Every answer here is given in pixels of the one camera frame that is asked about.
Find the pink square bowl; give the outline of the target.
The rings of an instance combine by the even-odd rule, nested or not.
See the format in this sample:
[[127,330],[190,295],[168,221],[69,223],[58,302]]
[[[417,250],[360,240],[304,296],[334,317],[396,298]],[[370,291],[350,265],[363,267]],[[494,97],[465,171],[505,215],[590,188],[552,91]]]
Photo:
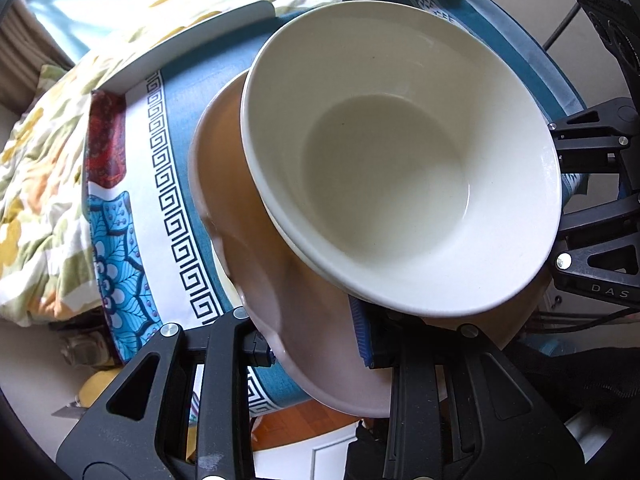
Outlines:
[[[247,166],[241,139],[241,98],[244,84],[245,79],[241,77],[239,133],[244,164],[267,220],[285,247],[295,255],[271,222],[250,175],[250,168]],[[246,229],[234,226],[218,212],[220,199],[208,186],[209,180],[213,177],[213,171],[205,166],[206,154],[212,148],[212,144],[206,140],[205,131],[211,124],[212,120],[209,117],[202,117],[195,130],[189,160],[191,194],[209,236],[214,240],[229,243],[233,248],[232,254],[225,256],[222,260],[222,266],[230,280],[238,284],[239,295],[250,312],[250,317],[267,337],[279,363],[306,393],[330,408],[349,415],[368,417],[387,415],[390,410],[390,397],[382,405],[376,405],[372,400],[367,400],[363,406],[347,410],[341,410],[333,404],[334,394],[354,393],[356,388],[347,378],[348,359],[342,356],[341,341],[328,331],[329,313],[321,312],[296,318],[291,311],[280,308],[278,297],[288,288],[283,263],[258,255],[255,247],[256,237],[250,235]],[[352,296],[351,294],[322,278],[306,263],[304,265],[315,276],[341,292],[346,297],[348,305],[348,296]],[[420,318],[446,328],[471,322],[488,333],[496,344],[505,344],[523,324],[526,313],[532,310],[541,281],[539,271],[533,281],[516,296],[485,312],[453,318],[428,318],[427,316],[420,316]]]

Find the white ribbed bowl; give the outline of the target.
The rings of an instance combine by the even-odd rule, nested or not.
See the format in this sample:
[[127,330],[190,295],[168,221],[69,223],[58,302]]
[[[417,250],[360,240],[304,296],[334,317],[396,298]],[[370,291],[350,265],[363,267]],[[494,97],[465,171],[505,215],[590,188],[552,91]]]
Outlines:
[[520,78],[425,11],[351,1],[275,32],[248,71],[258,193],[288,197],[352,265],[352,296],[453,318],[516,296],[551,252],[561,173]]

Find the cream round bowl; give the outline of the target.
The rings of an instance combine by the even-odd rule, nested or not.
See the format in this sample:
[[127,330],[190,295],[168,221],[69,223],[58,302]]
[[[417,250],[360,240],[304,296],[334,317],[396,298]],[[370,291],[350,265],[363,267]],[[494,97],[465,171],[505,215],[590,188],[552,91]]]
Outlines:
[[294,254],[322,278],[353,294],[355,289],[349,281],[352,265],[347,255],[288,197],[281,200],[268,190],[259,195],[271,222]]

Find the blue patterned tablecloth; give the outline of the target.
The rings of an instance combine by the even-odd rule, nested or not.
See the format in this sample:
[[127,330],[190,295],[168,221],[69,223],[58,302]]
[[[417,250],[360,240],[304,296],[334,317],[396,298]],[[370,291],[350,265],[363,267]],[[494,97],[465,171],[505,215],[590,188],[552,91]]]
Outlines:
[[259,203],[240,147],[240,78],[260,47],[293,18],[257,0],[170,32],[93,93],[85,157],[85,211],[103,310],[118,356],[131,360],[164,325],[198,328],[240,303],[189,184],[189,157],[202,117],[212,124],[205,166],[218,212],[256,237],[258,255],[284,265],[280,308],[296,318],[328,312],[354,393],[341,410],[384,404],[390,378],[365,368],[349,330],[346,297],[315,276],[277,236]]

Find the yellow object on floor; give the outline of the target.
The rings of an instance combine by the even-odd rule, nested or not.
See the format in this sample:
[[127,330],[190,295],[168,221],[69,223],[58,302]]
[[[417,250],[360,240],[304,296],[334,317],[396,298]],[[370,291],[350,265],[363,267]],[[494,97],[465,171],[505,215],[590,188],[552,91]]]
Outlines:
[[112,381],[122,371],[121,367],[110,368],[109,370],[99,370],[91,375],[80,387],[76,403],[80,408],[90,408],[96,399],[104,393],[104,390],[111,385]]

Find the floral striped duvet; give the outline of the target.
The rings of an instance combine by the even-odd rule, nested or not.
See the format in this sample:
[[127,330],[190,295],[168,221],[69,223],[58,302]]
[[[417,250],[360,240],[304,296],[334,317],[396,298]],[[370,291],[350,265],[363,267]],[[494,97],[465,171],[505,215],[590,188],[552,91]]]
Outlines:
[[[115,29],[13,126],[1,153],[1,318],[67,321],[101,300],[81,178],[91,93],[163,41],[259,0],[157,0]],[[277,14],[337,0],[267,0]]]

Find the green striped pillow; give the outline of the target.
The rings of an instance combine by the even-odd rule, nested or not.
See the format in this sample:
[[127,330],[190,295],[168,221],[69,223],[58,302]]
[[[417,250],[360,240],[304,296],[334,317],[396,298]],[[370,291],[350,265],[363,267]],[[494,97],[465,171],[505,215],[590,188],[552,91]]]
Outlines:
[[65,75],[67,70],[63,67],[43,64],[40,68],[39,78],[36,87],[36,97],[40,98],[57,84]]

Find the left brown curtain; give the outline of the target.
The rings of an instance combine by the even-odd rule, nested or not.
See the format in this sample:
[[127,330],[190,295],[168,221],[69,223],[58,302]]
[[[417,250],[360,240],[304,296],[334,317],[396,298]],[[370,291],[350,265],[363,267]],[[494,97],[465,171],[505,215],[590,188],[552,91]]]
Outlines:
[[26,0],[13,0],[3,14],[0,48],[1,105],[17,115],[32,102],[43,65],[63,70],[74,66]]

